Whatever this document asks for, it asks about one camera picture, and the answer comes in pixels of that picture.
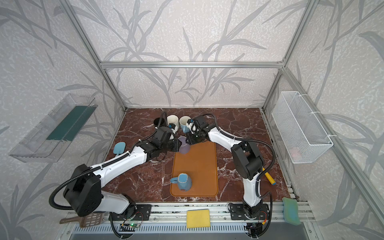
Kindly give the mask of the lavender mug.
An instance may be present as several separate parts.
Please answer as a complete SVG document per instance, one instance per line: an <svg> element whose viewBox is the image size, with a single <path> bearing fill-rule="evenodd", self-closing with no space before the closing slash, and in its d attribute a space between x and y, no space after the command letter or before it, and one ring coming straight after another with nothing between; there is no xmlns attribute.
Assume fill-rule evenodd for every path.
<svg viewBox="0 0 384 240"><path fill-rule="evenodd" d="M191 146L187 143L187 137L181 136L178 138L178 140L181 142L179 153L183 155L187 154L191 148Z"/></svg>

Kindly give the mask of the light blue mug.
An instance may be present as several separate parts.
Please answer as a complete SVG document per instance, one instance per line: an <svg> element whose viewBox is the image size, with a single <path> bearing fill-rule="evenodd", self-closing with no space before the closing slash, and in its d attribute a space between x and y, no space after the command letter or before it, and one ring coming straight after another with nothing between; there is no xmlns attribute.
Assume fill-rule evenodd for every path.
<svg viewBox="0 0 384 240"><path fill-rule="evenodd" d="M191 118L189 116L183 116L179 119L180 127L183 133L189 133L191 130L189 128L188 120Z"/></svg>

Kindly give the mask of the black mug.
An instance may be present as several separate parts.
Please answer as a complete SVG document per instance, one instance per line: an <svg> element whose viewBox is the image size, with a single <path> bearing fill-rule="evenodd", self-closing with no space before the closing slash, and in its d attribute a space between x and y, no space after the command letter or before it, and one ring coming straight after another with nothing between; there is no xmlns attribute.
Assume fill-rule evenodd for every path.
<svg viewBox="0 0 384 240"><path fill-rule="evenodd" d="M155 128L157 127L164 127L166 125L164 118L156 118L153 122Z"/></svg>

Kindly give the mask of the white ceramic mug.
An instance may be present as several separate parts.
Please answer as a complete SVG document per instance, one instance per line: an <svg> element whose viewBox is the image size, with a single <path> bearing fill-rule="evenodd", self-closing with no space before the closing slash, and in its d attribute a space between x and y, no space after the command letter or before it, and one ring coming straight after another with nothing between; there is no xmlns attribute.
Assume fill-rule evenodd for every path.
<svg viewBox="0 0 384 240"><path fill-rule="evenodd" d="M180 129L179 118L176 115L170 115L170 116L167 117L167 126L170 123L176 124L179 127L179 129Z"/></svg>

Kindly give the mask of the blue speckled mug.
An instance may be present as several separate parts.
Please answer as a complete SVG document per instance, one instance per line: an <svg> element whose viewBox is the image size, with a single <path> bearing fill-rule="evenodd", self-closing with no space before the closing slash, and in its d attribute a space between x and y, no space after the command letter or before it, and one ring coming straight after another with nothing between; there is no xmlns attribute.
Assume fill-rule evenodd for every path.
<svg viewBox="0 0 384 240"><path fill-rule="evenodd" d="M186 173L180 173L177 177L171 178L170 182L172 184L177 184L179 190L189 191L192 187L192 180Z"/></svg>

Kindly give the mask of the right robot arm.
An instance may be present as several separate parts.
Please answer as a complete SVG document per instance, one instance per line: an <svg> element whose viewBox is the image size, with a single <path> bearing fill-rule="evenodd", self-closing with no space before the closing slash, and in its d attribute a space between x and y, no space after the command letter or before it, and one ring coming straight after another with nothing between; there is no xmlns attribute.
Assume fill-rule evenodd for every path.
<svg viewBox="0 0 384 240"><path fill-rule="evenodd" d="M266 142L242 138L226 132L219 126L217 117L213 114L210 116L214 118L215 122L209 124L206 116L207 114L203 114L187 120L187 127L190 129L190 132L186 133L187 143L195 145L207 140L232 153L236 171L243 178L245 216L248 219L255 219L262 210L263 198L265 197L265 195L261 195L260 181L274 166L277 159L276 152ZM266 168L258 144L266 146L272 153L272 161Z"/></svg>

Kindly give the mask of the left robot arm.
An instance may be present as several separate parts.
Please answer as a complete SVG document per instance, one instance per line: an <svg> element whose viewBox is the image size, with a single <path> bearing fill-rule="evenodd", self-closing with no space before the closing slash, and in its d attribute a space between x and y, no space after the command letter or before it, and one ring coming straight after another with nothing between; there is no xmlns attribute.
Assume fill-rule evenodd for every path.
<svg viewBox="0 0 384 240"><path fill-rule="evenodd" d="M112 194L103 187L126 171L158 157L161 153L178 152L182 143L172 129L161 127L127 151L102 164L78 166L72 177L50 195L49 204L57 210L74 210L79 217L94 212L110 212L124 218L132 217L135 202L126 194Z"/></svg>

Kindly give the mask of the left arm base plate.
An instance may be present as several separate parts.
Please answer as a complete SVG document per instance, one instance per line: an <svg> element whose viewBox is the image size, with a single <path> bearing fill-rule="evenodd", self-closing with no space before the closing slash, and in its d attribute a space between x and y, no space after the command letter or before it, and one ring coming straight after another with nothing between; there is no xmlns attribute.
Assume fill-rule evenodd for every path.
<svg viewBox="0 0 384 240"><path fill-rule="evenodd" d="M131 208L126 213L116 214L112 213L109 220L116 221L148 221L151 215L152 205L139 204L135 208Z"/></svg>

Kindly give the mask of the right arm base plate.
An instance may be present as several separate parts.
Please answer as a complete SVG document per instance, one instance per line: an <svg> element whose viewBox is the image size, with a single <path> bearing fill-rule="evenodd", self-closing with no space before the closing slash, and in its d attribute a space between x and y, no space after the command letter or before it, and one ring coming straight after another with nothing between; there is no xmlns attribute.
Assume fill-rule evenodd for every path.
<svg viewBox="0 0 384 240"><path fill-rule="evenodd" d="M228 204L228 210L231 215L231 220L244 220L244 221L253 221L260 220L266 221L270 217L270 208L268 204L259 204L254 207L255 211L252 212L252 209L245 210L243 204Z"/></svg>

